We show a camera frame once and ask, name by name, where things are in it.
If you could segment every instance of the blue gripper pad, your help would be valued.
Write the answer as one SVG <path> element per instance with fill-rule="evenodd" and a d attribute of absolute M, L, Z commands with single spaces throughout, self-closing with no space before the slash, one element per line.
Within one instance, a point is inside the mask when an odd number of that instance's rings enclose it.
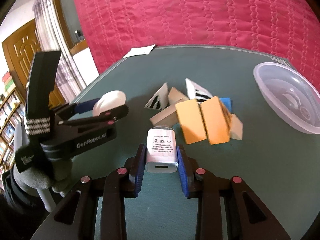
<path fill-rule="evenodd" d="M 231 101 L 231 99 L 230 98 L 220 98 L 220 101 L 224 104 L 224 106 L 232 114 L 232 101 Z"/>
<path fill-rule="evenodd" d="M 90 101 L 85 101 L 83 103 L 78 103 L 78 105 L 75 106 L 74 113 L 75 114 L 82 114 L 85 112 L 88 112 L 93 109 L 96 102 L 98 102 L 100 98 L 92 99 Z"/>
<path fill-rule="evenodd" d="M 129 178 L 131 181 L 134 178 L 134 194 L 136 197 L 141 191 L 142 179 L 146 166 L 146 152 L 146 145 L 140 144 L 129 174 Z"/>
<path fill-rule="evenodd" d="M 185 197 L 188 197 L 189 196 L 188 176 L 187 176 L 185 165 L 183 163 L 183 158 L 182 158 L 179 146 L 177 146 L 177 155 L 178 155 L 178 163 L 179 163 L 178 172 L 180 177 L 181 188 Z"/>

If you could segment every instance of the power adapter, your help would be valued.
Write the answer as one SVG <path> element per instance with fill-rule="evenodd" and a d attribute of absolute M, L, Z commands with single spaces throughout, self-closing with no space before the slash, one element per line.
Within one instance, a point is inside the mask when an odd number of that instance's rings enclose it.
<path fill-rule="evenodd" d="M 178 168 L 174 130 L 156 126 L 148 131 L 146 166 L 148 172 L 171 173 Z"/>

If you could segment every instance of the usb port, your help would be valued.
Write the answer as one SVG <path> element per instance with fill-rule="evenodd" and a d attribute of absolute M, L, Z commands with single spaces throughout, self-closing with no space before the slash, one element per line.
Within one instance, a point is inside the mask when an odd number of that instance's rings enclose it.
<path fill-rule="evenodd" d="M 155 165 L 155 168 L 167 169 L 167 168 L 168 168 L 168 166 Z"/>

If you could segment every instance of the plastic container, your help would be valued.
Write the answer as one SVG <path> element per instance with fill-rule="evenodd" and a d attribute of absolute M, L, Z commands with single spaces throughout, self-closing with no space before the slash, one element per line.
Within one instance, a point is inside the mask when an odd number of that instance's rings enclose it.
<path fill-rule="evenodd" d="M 320 134 L 320 94 L 295 70 L 273 62 L 253 70 L 259 89 L 271 108 L 290 126 Z"/>

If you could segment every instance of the blue clamp pad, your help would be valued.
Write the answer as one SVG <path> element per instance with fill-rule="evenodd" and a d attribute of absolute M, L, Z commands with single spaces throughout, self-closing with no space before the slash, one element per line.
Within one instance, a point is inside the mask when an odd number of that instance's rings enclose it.
<path fill-rule="evenodd" d="M 82 114 L 88 112 L 93 109 L 96 102 L 98 102 L 100 98 L 92 99 L 90 101 L 85 101 L 83 103 L 78 103 L 74 108 L 75 114 Z"/>
<path fill-rule="evenodd" d="M 134 194 L 137 197 L 141 191 L 142 179 L 146 166 L 147 146 L 140 144 L 129 173 L 129 180 L 134 183 Z"/>
<path fill-rule="evenodd" d="M 181 183 L 181 188 L 182 191 L 185 195 L 185 197 L 189 196 L 189 188 L 188 188 L 188 176 L 187 176 L 187 171 L 185 168 L 185 165 L 183 163 L 183 158 L 181 156 L 180 148 L 177 146 L 177 155 L 178 155 L 178 172 L 179 172 L 179 177 L 180 177 L 180 183 Z"/>

